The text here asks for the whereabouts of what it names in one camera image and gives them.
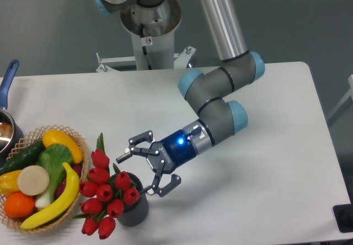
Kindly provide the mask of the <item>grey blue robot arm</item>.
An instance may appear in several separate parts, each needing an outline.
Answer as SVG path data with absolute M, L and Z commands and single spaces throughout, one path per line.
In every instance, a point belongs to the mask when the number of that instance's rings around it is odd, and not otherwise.
M 265 64 L 243 39 L 232 0 L 200 0 L 221 65 L 203 73 L 191 70 L 178 82 L 183 98 L 197 120 L 155 141 L 151 131 L 130 139 L 123 162 L 143 156 L 154 172 L 142 194 L 165 196 L 181 182 L 176 168 L 243 130 L 248 124 L 244 108 L 224 98 L 263 76 Z M 103 14 L 120 12 L 130 33 L 138 70 L 176 68 L 174 33 L 181 21 L 176 0 L 94 0 Z

